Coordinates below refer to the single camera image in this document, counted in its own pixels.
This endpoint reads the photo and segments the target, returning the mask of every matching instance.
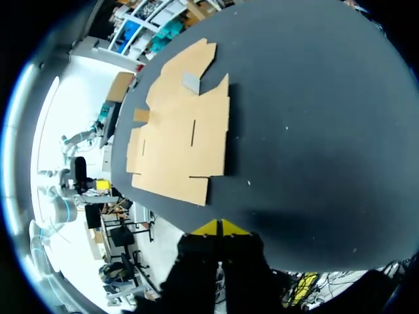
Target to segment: flattened cardboard box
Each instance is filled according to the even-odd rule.
[[[134,120],[147,123],[132,130],[128,144],[132,186],[205,205],[208,177],[224,174],[228,74],[199,96],[182,85],[184,73],[201,78],[215,49],[201,39],[173,57],[147,94],[150,111],[136,109]]]
[[[119,72],[116,75],[115,80],[112,82],[111,88],[107,93],[106,100],[122,103],[133,78],[134,74],[132,73]]]

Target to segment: white floor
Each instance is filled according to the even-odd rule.
[[[183,232],[163,218],[158,217],[151,227],[153,242],[148,233],[136,234],[136,243],[141,250],[141,263],[149,265],[147,273],[156,287],[164,282],[177,258],[177,242]]]

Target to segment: white wall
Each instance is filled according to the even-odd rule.
[[[45,122],[38,122],[37,128],[43,127],[37,160],[38,170],[53,170],[63,166],[61,136],[70,138],[90,128],[97,119],[107,92],[119,71],[126,70],[89,58],[71,58],[50,103]],[[82,156],[86,158],[89,177],[106,177],[101,172],[101,151],[98,146],[87,149]],[[39,210],[43,219],[50,216],[50,204],[44,202],[40,198]],[[58,234],[53,235],[49,255],[52,255],[54,266],[80,292],[109,313],[119,313],[121,307],[107,307],[105,291],[98,276],[98,269],[103,262],[94,260],[85,221],[84,212],[78,212],[76,221],[66,224]]]
[[[90,129],[98,118],[115,75],[121,67],[85,57],[73,56],[60,80],[48,111],[39,146],[38,169],[55,169],[63,165],[60,150],[62,135],[72,137]],[[89,177],[102,177],[101,151],[87,147]]]

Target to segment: black table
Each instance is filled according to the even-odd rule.
[[[134,108],[162,66],[217,43],[202,92],[230,75],[226,175],[199,207],[131,186]],[[419,243],[419,93],[396,49],[339,1],[265,0],[188,29],[143,70],[120,114],[113,184],[185,232],[225,218],[258,232],[272,267],[364,270]]]

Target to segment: cable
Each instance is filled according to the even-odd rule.
[[[329,292],[330,292],[330,295],[332,296],[332,299],[333,299],[333,298],[334,298],[334,296],[333,296],[332,290],[331,290],[331,288],[330,288],[331,284],[330,284],[329,276],[330,276],[330,274],[329,274],[329,275],[327,275],[326,280],[327,280],[327,283],[329,284]]]

